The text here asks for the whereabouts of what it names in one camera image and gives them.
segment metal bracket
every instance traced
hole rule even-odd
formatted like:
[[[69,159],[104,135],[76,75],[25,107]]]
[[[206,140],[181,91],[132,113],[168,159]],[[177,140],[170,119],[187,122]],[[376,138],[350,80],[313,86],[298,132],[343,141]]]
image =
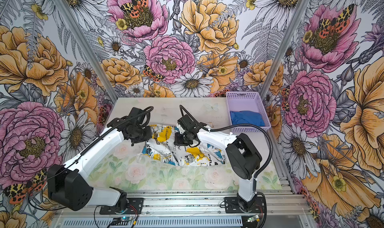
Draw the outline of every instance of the metal bracket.
[[[133,206],[137,210],[137,214],[141,214],[141,209],[143,206],[144,198],[129,198],[127,197],[128,206]],[[125,212],[121,212],[121,210],[118,210],[114,206],[101,206],[100,208],[100,215],[134,215],[135,211],[128,207]]]
[[[238,201],[238,197],[224,197],[225,212],[227,214],[243,213],[238,205]],[[251,206],[250,213],[261,213],[261,210],[258,206],[263,207],[262,197],[256,197],[255,202]]]

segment blue cloth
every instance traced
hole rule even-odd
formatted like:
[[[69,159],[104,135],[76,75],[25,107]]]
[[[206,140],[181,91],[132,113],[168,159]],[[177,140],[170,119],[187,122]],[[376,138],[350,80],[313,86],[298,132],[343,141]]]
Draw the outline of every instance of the blue cloth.
[[[243,110],[243,111],[230,111],[232,125],[249,123],[257,126],[265,126],[262,115],[257,112]]]

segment crumpled fabric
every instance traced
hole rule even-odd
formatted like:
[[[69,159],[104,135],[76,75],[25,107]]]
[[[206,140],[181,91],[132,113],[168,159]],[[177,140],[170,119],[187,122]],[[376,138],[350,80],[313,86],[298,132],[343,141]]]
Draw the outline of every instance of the crumpled fabric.
[[[237,124],[252,124],[257,126],[265,126],[263,117],[260,113],[243,110],[243,111],[230,111],[232,125]]]
[[[201,142],[197,147],[176,146],[175,133],[179,129],[169,125],[150,125],[152,138],[142,150],[154,160],[178,166],[213,166],[225,164],[225,153],[211,144]]]

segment purple plastic basket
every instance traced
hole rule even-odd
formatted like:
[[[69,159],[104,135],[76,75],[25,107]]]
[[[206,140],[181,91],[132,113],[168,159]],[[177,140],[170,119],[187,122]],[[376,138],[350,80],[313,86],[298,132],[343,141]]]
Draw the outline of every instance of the purple plastic basket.
[[[268,116],[266,115],[265,108],[263,106],[262,99],[260,95],[256,91],[228,91],[227,93],[227,107],[228,107],[228,115],[229,121],[232,125],[230,111],[243,111],[250,110],[253,112],[260,113],[262,115],[264,124],[266,126],[261,126],[263,130],[268,130],[271,128],[271,123],[269,122]],[[231,131],[249,131],[249,132],[260,132],[258,129],[255,129],[250,126],[239,126],[232,128]]]

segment printed fabric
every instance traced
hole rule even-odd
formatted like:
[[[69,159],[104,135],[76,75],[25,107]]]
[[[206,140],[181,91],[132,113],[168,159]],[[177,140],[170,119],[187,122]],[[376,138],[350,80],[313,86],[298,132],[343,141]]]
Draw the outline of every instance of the printed fabric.
[[[151,125],[152,138],[142,154],[154,160],[177,166],[212,166],[225,164],[225,154],[211,144],[201,142],[197,147],[175,145],[175,133],[179,129],[169,125]]]

